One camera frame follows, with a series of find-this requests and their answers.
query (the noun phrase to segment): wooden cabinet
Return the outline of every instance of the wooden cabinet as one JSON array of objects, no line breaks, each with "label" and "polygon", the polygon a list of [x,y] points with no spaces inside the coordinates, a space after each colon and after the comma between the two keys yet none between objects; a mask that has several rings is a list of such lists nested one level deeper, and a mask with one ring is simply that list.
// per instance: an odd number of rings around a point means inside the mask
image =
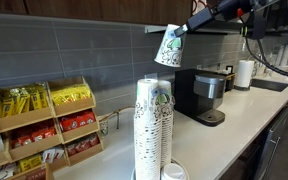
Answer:
[{"label": "wooden cabinet", "polygon": [[30,15],[141,24],[183,24],[192,0],[25,0]]},{"label": "wooden cabinet", "polygon": [[0,0],[0,13],[26,14],[24,0]]}]

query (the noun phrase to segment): paper cup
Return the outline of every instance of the paper cup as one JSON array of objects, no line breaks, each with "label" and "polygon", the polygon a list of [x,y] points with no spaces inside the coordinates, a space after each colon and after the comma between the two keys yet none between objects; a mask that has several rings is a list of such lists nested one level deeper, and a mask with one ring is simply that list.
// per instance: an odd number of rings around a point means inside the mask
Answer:
[{"label": "paper cup", "polygon": [[162,43],[155,61],[171,67],[180,67],[184,48],[184,37],[176,37],[174,30],[179,26],[169,24],[166,28]]}]

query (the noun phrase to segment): wall outlet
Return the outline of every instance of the wall outlet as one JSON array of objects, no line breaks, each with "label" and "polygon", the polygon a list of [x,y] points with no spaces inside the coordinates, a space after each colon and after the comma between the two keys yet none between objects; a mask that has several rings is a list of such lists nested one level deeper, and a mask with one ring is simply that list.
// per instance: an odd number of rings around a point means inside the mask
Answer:
[{"label": "wall outlet", "polygon": [[201,64],[198,64],[198,65],[196,66],[196,69],[202,70],[202,65],[201,65]]}]

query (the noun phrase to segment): cabinet handle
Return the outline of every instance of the cabinet handle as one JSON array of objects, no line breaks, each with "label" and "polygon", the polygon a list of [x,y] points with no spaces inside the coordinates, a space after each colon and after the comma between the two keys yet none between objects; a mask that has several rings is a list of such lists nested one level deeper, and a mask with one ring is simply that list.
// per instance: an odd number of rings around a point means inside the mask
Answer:
[{"label": "cabinet handle", "polygon": [[272,163],[273,158],[274,158],[274,156],[275,156],[275,152],[276,152],[278,143],[280,142],[280,139],[281,139],[281,137],[278,137],[276,142],[271,140],[271,142],[274,143],[275,146],[274,146],[272,155],[271,155],[271,157],[270,157],[270,160],[268,161],[268,165],[267,165],[267,167],[266,167],[266,172],[265,172],[265,174],[264,174],[263,180],[265,180],[265,179],[267,178],[267,175],[268,175],[268,172],[269,172],[269,170],[270,170],[270,166],[271,166],[271,163]]}]

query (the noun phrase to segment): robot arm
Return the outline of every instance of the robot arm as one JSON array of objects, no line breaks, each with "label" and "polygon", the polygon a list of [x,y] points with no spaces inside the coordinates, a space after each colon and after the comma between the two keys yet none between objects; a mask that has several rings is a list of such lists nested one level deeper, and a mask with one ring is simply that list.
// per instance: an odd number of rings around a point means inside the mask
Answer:
[{"label": "robot arm", "polygon": [[247,28],[242,28],[242,34],[251,39],[262,39],[265,34],[266,19],[256,14],[257,11],[278,2],[279,0],[221,0],[213,8],[206,7],[190,19],[186,24],[174,31],[177,37],[189,31],[194,31],[204,25],[214,21],[218,17],[225,21],[250,13],[250,18],[246,22]]}]

